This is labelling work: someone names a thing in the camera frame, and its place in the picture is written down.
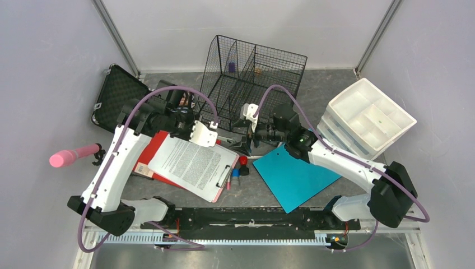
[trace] clipboard clip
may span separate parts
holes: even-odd
[[[218,187],[218,188],[224,188],[224,185],[225,185],[226,182],[229,180],[229,176],[231,175],[231,172],[232,172],[232,167],[231,167],[231,165],[226,165],[226,166],[224,167],[223,174],[226,172],[226,169],[229,169],[229,171],[227,172],[226,176],[223,177],[224,180],[221,182],[221,185],[220,185],[220,181],[218,181],[218,182],[216,183],[216,187]]]

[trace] blue folder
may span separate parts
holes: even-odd
[[[286,213],[340,178],[326,168],[290,156],[283,145],[253,164]]]

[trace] white plastic drawer organizer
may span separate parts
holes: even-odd
[[[366,78],[328,103],[318,131],[344,150],[373,160],[416,120]]]

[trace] black carrying case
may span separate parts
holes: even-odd
[[[105,77],[99,98],[94,105],[92,122],[113,133],[125,102],[130,99],[142,99],[149,92],[150,89],[147,85],[141,83],[117,64],[112,64]]]

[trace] pink handle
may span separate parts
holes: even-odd
[[[98,144],[80,147],[75,150],[62,150],[49,158],[52,167],[60,168],[71,165],[77,159],[86,157],[99,151]]]

